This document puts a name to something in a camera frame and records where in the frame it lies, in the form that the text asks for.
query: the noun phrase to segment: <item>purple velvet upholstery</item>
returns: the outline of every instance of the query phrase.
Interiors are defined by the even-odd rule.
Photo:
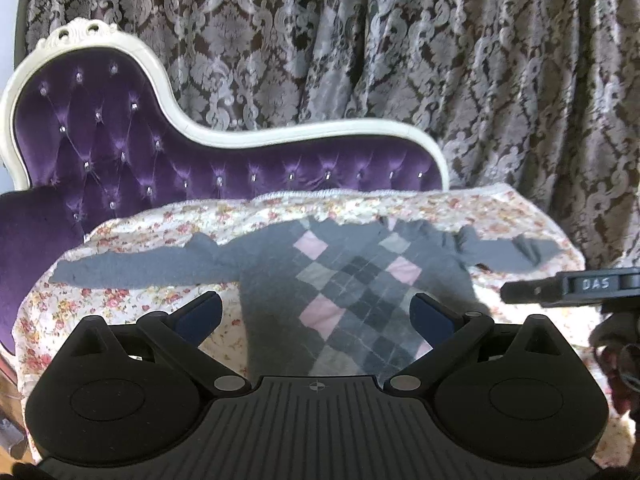
[[[6,280],[0,285],[0,341],[11,350],[11,325],[24,295],[64,250],[109,218],[181,200],[252,198],[278,190],[442,188],[430,154],[397,137],[344,136],[247,150],[203,147],[169,124],[145,73],[113,49],[76,50],[40,69],[18,98],[14,124],[36,189],[10,199],[12,208],[20,208],[11,215],[31,221],[8,224],[7,208],[0,209],[0,230],[11,232],[2,238],[0,269],[10,258],[24,271],[13,292]],[[36,200],[40,194],[45,203]],[[49,221],[36,220],[42,214]],[[50,250],[35,250],[42,245]],[[20,246],[31,249],[18,256]]]

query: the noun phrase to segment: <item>sofa armrest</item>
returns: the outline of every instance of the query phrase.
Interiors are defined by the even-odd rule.
[[[0,195],[0,342],[15,353],[11,330],[22,300],[82,228],[52,187]]]

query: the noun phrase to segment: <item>white wall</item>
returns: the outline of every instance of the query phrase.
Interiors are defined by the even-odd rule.
[[[18,0],[0,0],[0,9],[0,88],[4,88],[14,71],[15,16]],[[13,188],[9,173],[0,164],[0,193]]]

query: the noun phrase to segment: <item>curtain fold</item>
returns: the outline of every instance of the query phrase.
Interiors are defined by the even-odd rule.
[[[640,0],[28,0],[27,51],[117,23],[218,130],[390,118],[454,186],[507,182],[591,267],[640,265]]]

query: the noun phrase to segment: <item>wooden floor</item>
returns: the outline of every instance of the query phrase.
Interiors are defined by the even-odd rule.
[[[0,409],[11,419],[15,424],[19,424],[21,428],[24,428],[24,421],[22,420],[22,409],[20,407],[20,400],[18,400],[18,389],[13,383],[7,380],[4,375],[0,374]],[[26,455],[22,458],[22,462],[32,462],[31,453],[27,448]],[[9,454],[0,448],[0,474],[10,473],[11,466],[15,460],[9,456]]]

